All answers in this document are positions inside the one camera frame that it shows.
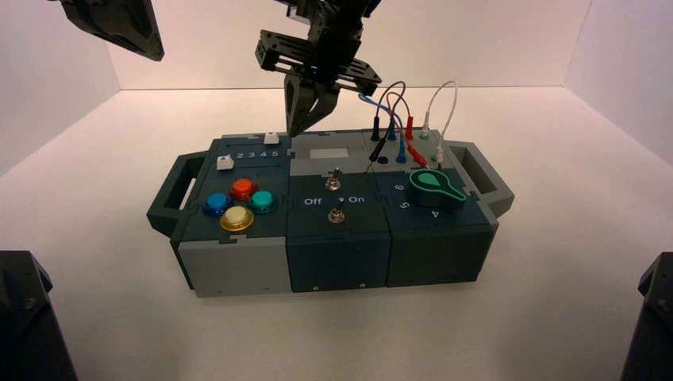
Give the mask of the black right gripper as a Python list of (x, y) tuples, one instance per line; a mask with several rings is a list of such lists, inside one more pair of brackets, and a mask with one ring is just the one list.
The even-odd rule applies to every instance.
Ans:
[(255, 50), (265, 71), (284, 79), (287, 134), (296, 137), (334, 111), (339, 88), (371, 95), (382, 82), (369, 63), (356, 58), (369, 11), (310, 11), (306, 39), (268, 30)]

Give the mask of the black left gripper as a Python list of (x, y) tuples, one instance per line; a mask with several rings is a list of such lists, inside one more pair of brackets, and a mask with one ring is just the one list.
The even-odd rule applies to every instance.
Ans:
[(138, 56), (160, 62), (163, 43), (150, 0), (59, 0), (78, 29)]

